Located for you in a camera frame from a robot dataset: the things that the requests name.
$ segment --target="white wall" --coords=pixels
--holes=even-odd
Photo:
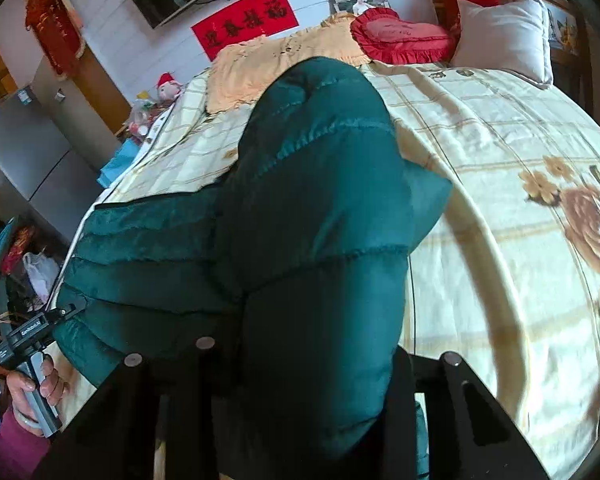
[[[0,55],[16,85],[33,80],[42,60],[42,49],[33,33],[24,26],[24,0],[5,0],[0,6]]]
[[[163,72],[185,82],[210,65],[191,25],[235,2],[219,1],[187,9],[152,29],[132,0],[71,0],[83,22],[83,34],[104,69],[132,101],[153,90]],[[300,28],[317,25],[329,13],[328,0],[289,0]],[[389,0],[404,20],[437,23],[431,0]]]

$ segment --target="stuffed toy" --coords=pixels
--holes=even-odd
[[[170,73],[165,72],[158,80],[158,100],[163,103],[166,101],[175,101],[180,95],[182,85],[178,83]]]

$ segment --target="floral bedspread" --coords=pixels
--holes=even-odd
[[[600,128],[557,88],[506,72],[362,72],[402,156],[454,183],[411,255],[401,344],[461,353],[568,478],[599,431]]]

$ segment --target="silver refrigerator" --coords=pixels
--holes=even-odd
[[[0,99],[0,200],[69,244],[103,191],[30,87]]]

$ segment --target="bedspread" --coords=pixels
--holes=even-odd
[[[567,478],[598,434],[600,128],[557,88],[505,72],[360,70],[402,156],[454,183],[410,256],[400,344],[460,352],[550,475]],[[102,200],[195,191],[234,163],[252,107],[207,116],[205,88],[206,74],[187,86],[149,153]],[[93,387],[60,369],[77,393],[63,401],[70,420]]]

